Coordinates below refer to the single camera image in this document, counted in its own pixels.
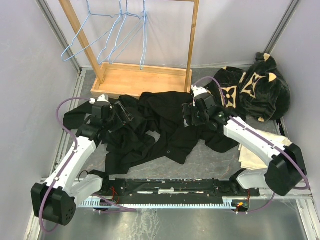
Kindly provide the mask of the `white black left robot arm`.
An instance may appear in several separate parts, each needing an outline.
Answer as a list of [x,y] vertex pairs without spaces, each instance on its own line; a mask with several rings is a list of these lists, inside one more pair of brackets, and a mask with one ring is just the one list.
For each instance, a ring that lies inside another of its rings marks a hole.
[[68,116],[63,119],[66,131],[76,130],[71,134],[70,150],[44,183],[35,183],[31,188],[33,213],[41,222],[66,226],[83,201],[95,193],[106,195],[111,189],[109,175],[103,171],[91,170],[84,180],[78,183],[75,180],[106,135],[129,124],[133,116],[120,101],[91,99],[83,107],[84,116],[79,120]]

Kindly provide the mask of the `black shirt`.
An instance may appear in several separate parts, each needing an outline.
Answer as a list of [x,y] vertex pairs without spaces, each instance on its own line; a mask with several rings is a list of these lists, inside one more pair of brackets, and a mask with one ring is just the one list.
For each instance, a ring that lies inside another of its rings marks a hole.
[[113,136],[120,131],[135,130],[143,122],[140,113],[132,107],[125,107],[120,100],[108,99],[105,94],[87,99],[79,107],[63,116],[62,125],[66,131],[77,130],[75,137],[87,138],[98,147],[100,144],[114,144]]
[[236,141],[205,125],[184,125],[182,105],[192,102],[189,93],[144,92],[140,98],[122,95],[118,100],[133,120],[108,135],[109,153],[105,160],[124,172],[162,157],[183,165],[199,140],[218,153],[238,146]]

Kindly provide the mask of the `wooden clothes rack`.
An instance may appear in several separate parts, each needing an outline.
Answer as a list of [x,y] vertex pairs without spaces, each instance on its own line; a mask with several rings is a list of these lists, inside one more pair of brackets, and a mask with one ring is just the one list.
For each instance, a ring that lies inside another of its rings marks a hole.
[[194,0],[192,4],[193,13],[186,69],[144,65],[143,70],[140,70],[139,64],[116,62],[110,64],[107,61],[99,64],[97,56],[90,48],[83,53],[96,75],[91,94],[93,96],[107,94],[112,98],[127,94],[139,98],[144,92],[188,93],[192,85],[191,63],[200,2]]

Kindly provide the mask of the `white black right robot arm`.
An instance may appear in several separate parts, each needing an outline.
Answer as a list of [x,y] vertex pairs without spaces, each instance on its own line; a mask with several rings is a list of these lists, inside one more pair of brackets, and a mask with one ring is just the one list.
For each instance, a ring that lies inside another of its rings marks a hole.
[[231,109],[217,105],[213,98],[202,94],[192,103],[182,104],[185,126],[205,125],[222,133],[247,148],[267,166],[264,169],[246,169],[229,183],[231,193],[242,195],[247,189],[270,189],[279,196],[298,189],[301,181],[307,181],[302,150],[291,143],[286,146],[265,136],[248,125]]

